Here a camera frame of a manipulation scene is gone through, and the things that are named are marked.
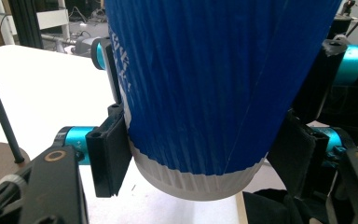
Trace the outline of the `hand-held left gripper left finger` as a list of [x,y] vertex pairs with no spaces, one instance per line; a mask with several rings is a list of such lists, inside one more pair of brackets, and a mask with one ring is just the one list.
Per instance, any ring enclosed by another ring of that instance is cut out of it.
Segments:
[[80,153],[79,163],[90,166],[97,197],[118,196],[132,158],[122,105],[110,105],[108,117],[98,127],[61,128],[55,144]]

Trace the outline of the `black metal stand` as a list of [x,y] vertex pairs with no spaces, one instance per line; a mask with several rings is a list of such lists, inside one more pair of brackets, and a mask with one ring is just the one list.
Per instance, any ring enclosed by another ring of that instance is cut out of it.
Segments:
[[20,44],[24,47],[43,49],[34,0],[7,0],[15,23]]

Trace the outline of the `white shelf frame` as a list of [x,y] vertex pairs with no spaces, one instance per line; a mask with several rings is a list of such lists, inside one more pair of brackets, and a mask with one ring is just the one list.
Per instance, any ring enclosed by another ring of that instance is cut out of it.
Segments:
[[[37,12],[41,30],[58,27],[62,28],[62,42],[70,39],[69,13],[64,0],[57,0],[58,8],[51,11]],[[8,2],[0,0],[0,32],[6,45],[14,45],[14,35],[17,34],[15,22]]]

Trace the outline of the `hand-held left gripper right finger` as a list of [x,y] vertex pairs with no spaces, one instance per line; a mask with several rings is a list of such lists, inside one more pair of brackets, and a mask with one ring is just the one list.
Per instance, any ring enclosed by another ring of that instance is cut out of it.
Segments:
[[267,159],[291,196],[327,195],[347,139],[344,130],[310,127],[289,110]]

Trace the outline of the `blue paper cup white band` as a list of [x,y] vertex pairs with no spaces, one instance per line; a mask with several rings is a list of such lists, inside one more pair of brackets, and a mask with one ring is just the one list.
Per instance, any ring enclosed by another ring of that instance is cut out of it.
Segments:
[[105,0],[133,155],[225,175],[260,162],[341,0]]

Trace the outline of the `dark clothing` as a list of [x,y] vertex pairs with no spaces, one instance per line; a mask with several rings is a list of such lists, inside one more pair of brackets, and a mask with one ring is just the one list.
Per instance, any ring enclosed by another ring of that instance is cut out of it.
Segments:
[[249,224],[329,224],[324,201],[298,199],[285,189],[242,193]]

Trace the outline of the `grey device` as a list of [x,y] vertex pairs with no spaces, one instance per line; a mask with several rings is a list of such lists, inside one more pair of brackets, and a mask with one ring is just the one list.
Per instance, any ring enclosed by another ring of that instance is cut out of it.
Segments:
[[73,53],[77,56],[91,58],[97,53],[99,37],[81,36],[77,39]]

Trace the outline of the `stack of white ribbed cups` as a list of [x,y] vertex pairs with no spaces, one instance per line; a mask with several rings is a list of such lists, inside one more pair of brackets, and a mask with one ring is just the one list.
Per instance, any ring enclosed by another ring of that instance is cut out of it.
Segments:
[[243,171],[224,175],[181,173],[149,159],[130,142],[131,154],[142,176],[155,188],[190,201],[215,201],[231,197],[245,189],[259,171],[265,158]]

